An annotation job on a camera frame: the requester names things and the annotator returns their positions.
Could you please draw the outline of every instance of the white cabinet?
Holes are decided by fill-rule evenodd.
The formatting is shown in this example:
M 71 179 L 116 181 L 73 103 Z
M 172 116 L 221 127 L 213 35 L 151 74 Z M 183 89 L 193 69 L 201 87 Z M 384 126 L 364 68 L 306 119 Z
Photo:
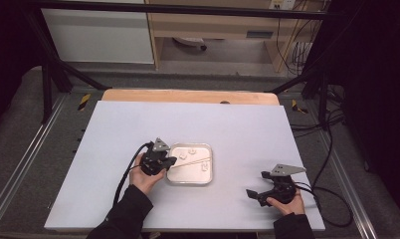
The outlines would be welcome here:
M 153 64 L 145 13 L 43 9 L 43 14 L 64 61 Z

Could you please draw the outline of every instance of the cabinet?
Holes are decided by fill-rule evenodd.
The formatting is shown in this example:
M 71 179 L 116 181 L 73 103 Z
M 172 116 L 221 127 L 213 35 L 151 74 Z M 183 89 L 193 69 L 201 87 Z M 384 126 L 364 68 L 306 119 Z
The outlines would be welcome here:
M 142 0 L 101 2 L 143 3 Z M 54 9 L 44 9 L 43 13 L 64 61 L 153 64 L 144 13 Z
M 271 8 L 270 0 L 232 1 L 188 1 L 188 0 L 145 0 L 147 4 L 193 5 L 236 8 Z M 321 1 L 298 1 L 295 10 L 317 11 Z M 273 19 L 233 16 L 202 16 L 184 14 L 149 13 L 150 38 L 156 68 L 160 67 L 160 53 L 163 38 L 209 38 L 209 39 L 256 39 L 264 41 L 272 60 L 274 70 L 280 72 L 295 40 L 309 41 L 310 28 L 301 26 L 307 20 Z

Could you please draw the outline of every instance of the small white object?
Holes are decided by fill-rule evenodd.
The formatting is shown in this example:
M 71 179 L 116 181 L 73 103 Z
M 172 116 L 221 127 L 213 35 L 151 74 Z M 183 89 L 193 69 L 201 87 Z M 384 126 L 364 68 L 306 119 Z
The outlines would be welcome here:
M 284 0 L 284 3 L 281 6 L 282 10 L 293 10 L 294 4 L 296 0 Z
M 196 149 L 193 148 L 193 147 L 191 147 L 191 148 L 188 150 L 188 153 L 190 153 L 190 154 L 196 154 Z
M 184 160 L 185 158 L 187 158 L 187 154 L 181 153 L 181 154 L 179 154 L 179 158 Z
M 170 182 L 183 185 L 204 185 L 212 181 L 212 149 L 205 143 L 175 143 L 170 156 L 185 155 L 167 171 Z

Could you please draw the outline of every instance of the aluminum rail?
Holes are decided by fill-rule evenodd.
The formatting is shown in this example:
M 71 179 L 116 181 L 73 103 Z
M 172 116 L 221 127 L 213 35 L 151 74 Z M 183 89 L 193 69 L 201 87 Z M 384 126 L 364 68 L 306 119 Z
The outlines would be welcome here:
M 67 94 L 63 94 L 56 100 L 53 106 L 53 113 L 51 114 L 51 117 L 45 124 L 42 124 L 40 126 L 38 132 L 36 133 L 20 162 L 18 163 L 16 169 L 14 170 L 4 189 L 0 193 L 0 221 L 9 204 L 11 203 L 15 193 L 20 187 L 21 182 L 26 176 L 27 171 L 30 169 L 30 166 L 32 165 L 33 160 L 38 154 L 39 149 L 42 147 L 46 136 L 48 135 L 53 124 L 55 123 L 66 98 Z
M 317 119 L 317 108 L 314 102 L 305 101 L 307 108 L 309 109 L 311 116 L 315 123 L 318 123 Z M 330 138 L 327 131 L 320 131 L 320 137 L 324 143 L 326 151 L 329 149 Z M 335 147 L 332 148 L 330 155 L 330 165 L 333 169 L 334 175 L 339 182 L 340 189 L 345 196 L 346 201 L 352 209 L 354 215 L 355 224 L 358 231 L 363 239 L 377 239 L 376 231 L 374 230 L 373 224 L 371 223 L 364 206 L 361 203 L 354 185 L 352 184 L 346 170 L 343 167 L 342 161 L 340 160 Z

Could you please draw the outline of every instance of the person's arm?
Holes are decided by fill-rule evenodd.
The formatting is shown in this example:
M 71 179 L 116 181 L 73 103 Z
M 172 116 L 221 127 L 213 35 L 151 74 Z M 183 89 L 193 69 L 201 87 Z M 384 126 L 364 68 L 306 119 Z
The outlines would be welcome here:
M 274 222 L 277 239 L 313 239 L 311 227 L 305 215 L 304 204 L 300 190 L 297 189 L 293 201 L 283 204 L 275 198 L 268 197 L 267 201 L 278 208 L 284 217 Z
M 141 155 L 135 159 L 135 165 L 139 165 L 140 160 Z M 130 185 L 122 199 L 109 211 L 103 223 L 91 231 L 88 239 L 138 238 L 144 218 L 153 208 L 146 195 L 153 185 L 163 178 L 164 173 L 163 169 L 157 175 L 148 176 L 139 167 L 134 168 L 129 174 Z

